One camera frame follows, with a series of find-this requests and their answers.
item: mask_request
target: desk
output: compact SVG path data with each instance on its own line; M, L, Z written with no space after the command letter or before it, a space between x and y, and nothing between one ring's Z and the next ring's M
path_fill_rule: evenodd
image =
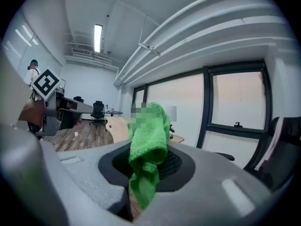
M177 136L177 135L175 135L175 134L173 134L173 136L174 136L174 137L173 137L172 139L170 139L170 141L174 141L174 142L178 142L178 143L184 141L184 138L183 138L183 137Z
M131 118L106 116L105 119L108 121L105 127L111 133L114 143L128 140L127 123L131 121ZM184 140L180 136L174 134L173 136L174 138L170 141L182 142Z

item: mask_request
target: ceiling light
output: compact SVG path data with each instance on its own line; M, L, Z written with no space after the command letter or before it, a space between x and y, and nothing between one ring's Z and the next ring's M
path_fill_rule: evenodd
M94 51L100 53L100 37L102 35L102 26L94 26Z
M35 39L32 39L33 43L38 45L38 42Z
M27 34L27 36L29 37L29 39L32 39L33 34L31 34L24 25L22 25L22 27L23 27L25 33Z
M23 37L23 35L19 32L19 30L16 29L15 32L20 36L21 39L23 39L25 43L28 44L28 46L31 46L31 44L26 40L26 38Z

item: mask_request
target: mesh chair back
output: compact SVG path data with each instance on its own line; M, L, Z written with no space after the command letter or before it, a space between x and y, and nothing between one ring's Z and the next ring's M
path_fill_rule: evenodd
M244 168L272 191L281 188L289 180L301 158L301 117L287 117L284 118L279 142L270 159L258 171L255 170L274 136L278 119L274 118L268 132L262 134L253 157Z

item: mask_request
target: white cable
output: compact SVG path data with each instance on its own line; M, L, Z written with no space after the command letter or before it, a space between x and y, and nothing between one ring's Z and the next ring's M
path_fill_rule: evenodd
M71 145L66 146L66 148L64 149L64 151L65 151L69 146L72 146L72 145L74 145L74 144L77 144L78 142L75 142L75 143L73 143L73 144L71 144Z

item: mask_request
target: green towel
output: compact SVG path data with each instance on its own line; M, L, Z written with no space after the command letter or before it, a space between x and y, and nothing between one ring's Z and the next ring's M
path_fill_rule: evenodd
M128 124L128 138L132 139L129 163L134 173L129 180L132 190L142 209L155 196L159 182L157 165L167 156L170 119L157 103L150 103L136 113Z

